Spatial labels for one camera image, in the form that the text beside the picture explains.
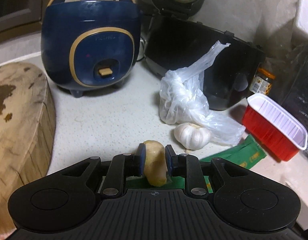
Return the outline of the yellowish ginger piece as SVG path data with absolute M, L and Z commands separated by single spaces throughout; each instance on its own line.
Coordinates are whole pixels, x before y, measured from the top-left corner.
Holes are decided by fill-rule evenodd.
M 161 187 L 167 183 L 165 147 L 155 140 L 144 141 L 144 144 L 146 147 L 144 176 L 150 185 Z

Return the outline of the green chopstick wrapper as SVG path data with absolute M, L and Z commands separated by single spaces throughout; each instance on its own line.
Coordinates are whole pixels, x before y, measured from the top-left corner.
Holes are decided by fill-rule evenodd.
M 254 137 L 248 135 L 239 145 L 203 158 L 200 161 L 209 162 L 211 158 L 219 157 L 250 170 L 266 156 L 266 152 Z M 167 183 L 161 187 L 150 185 L 146 177 L 131 177 L 126 182 L 128 189 L 184 189 L 184 185 L 185 179 L 183 177 L 167 177 Z

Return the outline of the white garlic bulb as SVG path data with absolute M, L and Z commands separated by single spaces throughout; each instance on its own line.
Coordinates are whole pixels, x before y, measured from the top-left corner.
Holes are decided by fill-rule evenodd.
M 200 150 L 211 140 L 211 132 L 205 128 L 192 123 L 183 123 L 174 129 L 175 139 L 187 150 Z

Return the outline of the white plastic bag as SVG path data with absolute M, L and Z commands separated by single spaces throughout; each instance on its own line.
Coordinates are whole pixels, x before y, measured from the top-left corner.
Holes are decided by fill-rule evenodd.
M 207 128 L 211 141 L 236 146 L 245 127 L 222 113 L 210 109 L 203 93 L 204 72 L 230 43 L 217 41 L 209 51 L 188 67 L 169 70 L 160 81 L 160 119 L 168 124 L 192 123 Z

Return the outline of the red white plastic tray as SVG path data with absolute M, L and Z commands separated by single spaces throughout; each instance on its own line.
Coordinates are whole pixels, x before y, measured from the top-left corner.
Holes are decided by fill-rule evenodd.
M 278 159 L 289 161 L 307 148 L 307 129 L 282 106 L 261 93 L 247 103 L 243 125 Z

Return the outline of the round wooden chopping block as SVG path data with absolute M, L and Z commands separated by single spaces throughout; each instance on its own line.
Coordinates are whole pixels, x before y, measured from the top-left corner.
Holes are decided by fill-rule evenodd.
M 36 65 L 0 67 L 0 235 L 15 226 L 8 212 L 11 194 L 49 169 L 56 112 L 48 80 Z

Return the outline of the glass jar orange lid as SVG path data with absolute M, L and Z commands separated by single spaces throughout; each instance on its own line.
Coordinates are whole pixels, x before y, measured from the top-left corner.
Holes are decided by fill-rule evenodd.
M 253 94 L 260 93 L 268 95 L 273 86 L 276 76 L 264 68 L 258 68 L 250 84 L 249 91 Z

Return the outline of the black rice cooker open lid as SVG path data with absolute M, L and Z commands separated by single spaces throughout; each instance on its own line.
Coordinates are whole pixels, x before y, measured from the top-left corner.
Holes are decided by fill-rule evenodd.
M 212 110 L 223 111 L 246 98 L 254 75 L 264 63 L 260 46 L 245 42 L 229 31 L 220 31 L 189 17 L 200 11 L 204 0 L 151 0 L 152 16 L 145 58 L 155 74 L 188 67 L 209 51 L 216 41 L 230 43 L 212 67 L 203 72 L 202 91 Z

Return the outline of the blue rice cooker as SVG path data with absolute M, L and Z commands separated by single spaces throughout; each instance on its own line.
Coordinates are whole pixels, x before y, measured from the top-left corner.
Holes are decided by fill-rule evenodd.
M 47 75 L 75 98 L 122 86 L 139 55 L 141 18 L 135 0 L 50 0 L 41 31 Z

